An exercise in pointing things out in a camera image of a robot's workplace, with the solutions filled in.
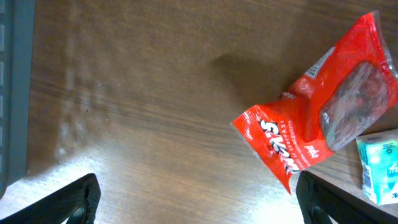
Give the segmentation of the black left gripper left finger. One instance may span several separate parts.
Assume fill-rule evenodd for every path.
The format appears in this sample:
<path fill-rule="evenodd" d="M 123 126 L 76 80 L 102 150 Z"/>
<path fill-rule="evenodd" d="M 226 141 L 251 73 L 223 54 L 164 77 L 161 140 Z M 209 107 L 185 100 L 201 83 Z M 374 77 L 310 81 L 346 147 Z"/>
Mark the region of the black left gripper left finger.
<path fill-rule="evenodd" d="M 86 174 L 56 192 L 1 220 L 3 224 L 93 224 L 101 191 L 94 173 Z"/>

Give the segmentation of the teal tissue pack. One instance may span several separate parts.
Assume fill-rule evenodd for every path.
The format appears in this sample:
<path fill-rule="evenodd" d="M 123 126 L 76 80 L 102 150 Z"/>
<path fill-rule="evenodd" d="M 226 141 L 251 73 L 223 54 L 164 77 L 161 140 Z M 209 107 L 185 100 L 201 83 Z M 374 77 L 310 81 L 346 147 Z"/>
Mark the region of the teal tissue pack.
<path fill-rule="evenodd" d="M 377 205 L 397 203 L 397 130 L 356 138 L 364 195 Z"/>

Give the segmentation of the red snack packet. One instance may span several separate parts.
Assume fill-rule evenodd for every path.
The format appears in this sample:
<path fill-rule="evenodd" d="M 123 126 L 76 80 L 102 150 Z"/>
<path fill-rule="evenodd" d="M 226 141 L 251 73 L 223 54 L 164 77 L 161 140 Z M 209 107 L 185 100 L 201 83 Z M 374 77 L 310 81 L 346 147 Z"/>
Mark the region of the red snack packet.
<path fill-rule="evenodd" d="M 362 16 L 281 98 L 233 122 L 280 183 L 345 147 L 397 103 L 379 13 Z"/>

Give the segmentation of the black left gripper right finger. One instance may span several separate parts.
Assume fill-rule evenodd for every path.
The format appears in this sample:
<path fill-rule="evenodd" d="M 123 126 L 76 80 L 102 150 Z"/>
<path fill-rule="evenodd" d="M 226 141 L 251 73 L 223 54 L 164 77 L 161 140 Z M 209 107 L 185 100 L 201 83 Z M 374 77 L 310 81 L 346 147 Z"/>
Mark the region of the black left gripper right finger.
<path fill-rule="evenodd" d="M 305 224 L 397 223 L 397 217 L 308 171 L 300 173 L 296 195 Z"/>

